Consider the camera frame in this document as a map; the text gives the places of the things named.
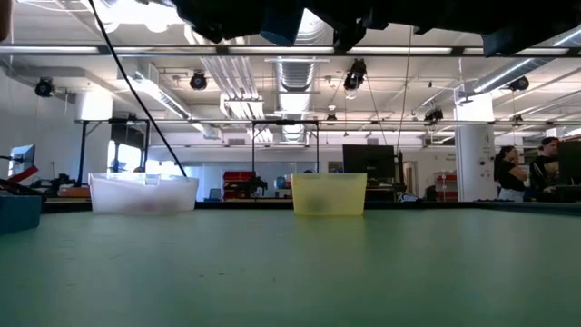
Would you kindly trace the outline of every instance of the green table surface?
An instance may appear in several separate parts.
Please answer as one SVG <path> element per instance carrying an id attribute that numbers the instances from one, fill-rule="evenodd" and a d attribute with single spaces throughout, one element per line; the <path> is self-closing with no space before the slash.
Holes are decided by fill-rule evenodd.
<path id="1" fill-rule="evenodd" d="M 0 237 L 0 326 L 581 326 L 581 220 L 64 213 Z"/>

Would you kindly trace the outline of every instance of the person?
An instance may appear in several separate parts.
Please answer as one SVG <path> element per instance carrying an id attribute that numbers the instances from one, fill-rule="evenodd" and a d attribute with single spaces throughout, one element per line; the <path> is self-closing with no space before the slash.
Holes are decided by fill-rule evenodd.
<path id="1" fill-rule="evenodd" d="M 538 148 L 539 156 L 530 164 L 530 186 L 539 201 L 551 198 L 556 190 L 559 173 L 558 143 L 556 137 L 544 138 Z"/>
<path id="2" fill-rule="evenodd" d="M 0 42 L 10 35 L 12 0 L 0 0 Z"/>
<path id="3" fill-rule="evenodd" d="M 518 166 L 516 147 L 509 145 L 500 148 L 494 161 L 494 180 L 501 187 L 499 200 L 523 202 L 527 172 Z"/>

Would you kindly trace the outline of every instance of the white plastic bin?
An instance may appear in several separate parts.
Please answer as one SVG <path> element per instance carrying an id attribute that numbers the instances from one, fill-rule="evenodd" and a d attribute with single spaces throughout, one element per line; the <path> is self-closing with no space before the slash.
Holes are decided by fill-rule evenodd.
<path id="1" fill-rule="evenodd" d="M 294 212 L 297 215 L 363 215 L 366 186 L 366 173 L 296 173 L 292 176 Z"/>
<path id="2" fill-rule="evenodd" d="M 91 202 L 98 213 L 192 211 L 197 178 L 147 173 L 90 173 Z"/>

